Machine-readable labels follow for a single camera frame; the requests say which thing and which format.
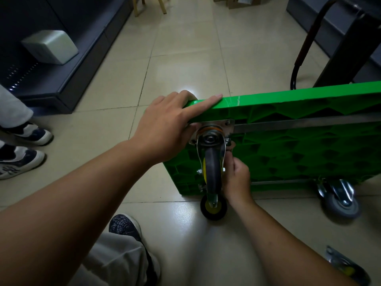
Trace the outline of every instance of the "green platform cart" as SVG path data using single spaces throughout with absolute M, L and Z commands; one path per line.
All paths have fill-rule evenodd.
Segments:
M 227 210 L 223 160 L 233 142 L 252 191 L 313 184 L 349 219 L 360 214 L 352 185 L 381 172 L 381 81 L 227 97 L 191 122 L 202 127 L 164 166 L 181 195 L 204 194 L 210 220 Z

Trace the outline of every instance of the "forearm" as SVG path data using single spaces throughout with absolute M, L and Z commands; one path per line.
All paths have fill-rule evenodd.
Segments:
M 2 211 L 0 284 L 66 283 L 150 166 L 139 145 L 125 141 Z M 20 261 L 30 263 L 21 269 Z
M 235 209 L 272 285 L 356 285 L 254 202 Z

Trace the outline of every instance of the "wooden stool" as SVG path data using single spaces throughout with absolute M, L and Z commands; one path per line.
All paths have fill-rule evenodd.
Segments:
M 166 10 L 165 10 L 165 6 L 164 6 L 164 3 L 163 3 L 163 0 L 158 0 L 158 1 L 159 1 L 159 4 L 160 4 L 160 8 L 163 11 L 163 14 L 166 14 Z M 135 14 L 135 17 L 138 17 L 139 13 L 138 13 L 138 6 L 137 6 L 137 3 L 136 3 L 136 0 L 132 0 L 132 3 L 134 4 L 134 14 Z

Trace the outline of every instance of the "wheel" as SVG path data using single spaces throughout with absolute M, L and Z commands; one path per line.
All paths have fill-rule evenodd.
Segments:
M 339 202 L 333 193 L 327 192 L 324 202 L 327 210 L 340 217 L 356 219 L 361 214 L 360 206 L 356 199 L 353 199 L 352 205 L 347 207 Z
M 222 189 L 222 165 L 220 152 L 216 148 L 207 148 L 203 161 L 203 174 L 207 184 L 207 192 L 219 194 Z
M 201 199 L 200 208 L 205 218 L 211 221 L 218 221 L 218 220 L 221 220 L 226 215 L 227 204 L 226 204 L 225 198 L 222 197 L 222 195 L 218 195 L 217 207 L 212 208 L 209 205 L 207 196 L 205 195 Z

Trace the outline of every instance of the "shoe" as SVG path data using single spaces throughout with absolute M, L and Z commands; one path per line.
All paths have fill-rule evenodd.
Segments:
M 16 146 L 15 158 L 0 159 L 0 180 L 12 178 L 41 166 L 46 160 L 46 154 L 24 146 Z
M 134 237 L 136 241 L 143 244 L 142 238 L 141 238 L 142 231 L 140 229 L 139 223 L 134 218 L 126 214 L 118 214 L 111 219 L 109 224 L 109 232 L 118 234 L 118 235 L 127 235 L 127 236 Z M 148 260 L 147 274 L 149 273 L 150 268 L 153 266 L 152 270 L 155 272 L 156 277 L 155 279 L 152 279 L 154 281 L 151 281 L 151 283 L 153 282 L 153 284 L 155 284 L 160 277 L 160 272 L 161 272 L 160 264 L 157 258 L 154 255 L 152 255 L 147 250 L 146 247 L 145 247 L 145 251 L 147 253 L 147 260 Z
M 50 131 L 42 129 L 29 121 L 17 127 L 3 130 L 21 138 L 27 143 L 32 143 L 37 146 L 45 146 L 54 139 L 54 135 Z

